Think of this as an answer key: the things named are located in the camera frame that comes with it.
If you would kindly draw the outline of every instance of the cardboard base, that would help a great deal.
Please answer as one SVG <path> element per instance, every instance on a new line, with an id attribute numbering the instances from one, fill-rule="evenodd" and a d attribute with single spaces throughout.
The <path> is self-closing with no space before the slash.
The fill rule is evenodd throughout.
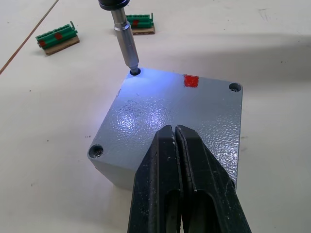
<path id="1" fill-rule="evenodd" d="M 148 35 L 155 34 L 156 29 L 154 26 L 152 28 L 132 28 L 133 35 Z"/>
<path id="2" fill-rule="evenodd" d="M 52 54 L 54 54 L 56 52 L 59 52 L 59 51 L 65 49 L 65 48 L 68 48 L 69 46 L 77 44 L 79 42 L 80 42 L 79 38 L 77 36 L 75 36 L 75 37 L 73 37 L 73 38 L 71 38 L 69 40 L 66 40 L 66 41 L 58 44 L 58 45 L 55 45 L 55 46 L 50 47 L 50 48 L 47 48 L 44 51 L 45 51 L 45 53 L 47 55 L 52 55 Z"/>

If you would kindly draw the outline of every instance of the screw hole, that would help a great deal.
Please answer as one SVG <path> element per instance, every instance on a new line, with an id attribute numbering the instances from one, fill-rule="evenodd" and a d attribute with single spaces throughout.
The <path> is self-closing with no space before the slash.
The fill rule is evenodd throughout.
<path id="1" fill-rule="evenodd" d="M 101 157 L 101 155 L 103 154 L 104 150 L 103 147 L 101 145 L 93 145 L 89 151 L 88 151 L 88 155 L 92 158 L 92 159 L 96 159 Z"/>
<path id="2" fill-rule="evenodd" d="M 133 76 L 139 75 L 141 72 L 141 70 L 138 68 L 137 73 L 132 73 L 132 71 L 130 70 L 130 74 Z"/>
<path id="3" fill-rule="evenodd" d="M 231 83 L 231 84 L 229 85 L 229 89 L 230 89 L 231 91 L 233 91 L 233 92 L 239 92 L 239 91 L 242 90 L 242 87 L 241 87 L 241 85 L 238 84 L 238 83 Z"/>

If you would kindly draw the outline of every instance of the red label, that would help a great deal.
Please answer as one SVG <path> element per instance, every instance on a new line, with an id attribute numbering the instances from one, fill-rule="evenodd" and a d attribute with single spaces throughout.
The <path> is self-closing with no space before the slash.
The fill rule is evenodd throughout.
<path id="1" fill-rule="evenodd" d="M 39 45 L 40 45 L 41 47 L 45 46 L 44 40 L 39 40 L 38 43 L 39 43 Z"/>
<path id="2" fill-rule="evenodd" d="M 186 87 L 198 87 L 199 85 L 199 76 L 193 76 L 193 75 L 184 75 L 184 85 Z"/>
<path id="3" fill-rule="evenodd" d="M 60 40 L 63 38 L 63 35 L 61 33 L 55 33 L 55 38 Z"/>
<path id="4" fill-rule="evenodd" d="M 133 28 L 138 27 L 138 23 L 139 23 L 139 20 L 134 20 L 133 21 Z"/>

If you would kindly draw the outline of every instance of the red square sticker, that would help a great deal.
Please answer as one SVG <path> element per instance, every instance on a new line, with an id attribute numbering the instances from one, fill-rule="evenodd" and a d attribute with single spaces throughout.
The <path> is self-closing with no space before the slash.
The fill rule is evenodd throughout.
<path id="1" fill-rule="evenodd" d="M 199 76 L 193 76 L 189 74 L 184 75 L 184 86 L 186 87 L 198 87 Z"/>

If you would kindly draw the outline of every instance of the white table surface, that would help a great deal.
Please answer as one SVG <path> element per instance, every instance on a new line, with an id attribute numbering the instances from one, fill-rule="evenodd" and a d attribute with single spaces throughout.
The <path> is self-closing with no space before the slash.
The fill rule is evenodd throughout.
<path id="1" fill-rule="evenodd" d="M 0 69 L 55 1 L 56 0 L 1 1 Z"/>
<path id="2" fill-rule="evenodd" d="M 155 17 L 155 35 L 135 36 L 140 66 L 240 82 L 237 194 L 252 232 L 310 232 L 311 3 L 176 4 L 126 7 Z M 70 20 L 81 42 L 45 56 L 35 35 Z M 96 0 L 61 0 L 0 76 L 1 232 L 127 231 L 132 193 L 86 156 L 128 72 L 112 26 Z"/>

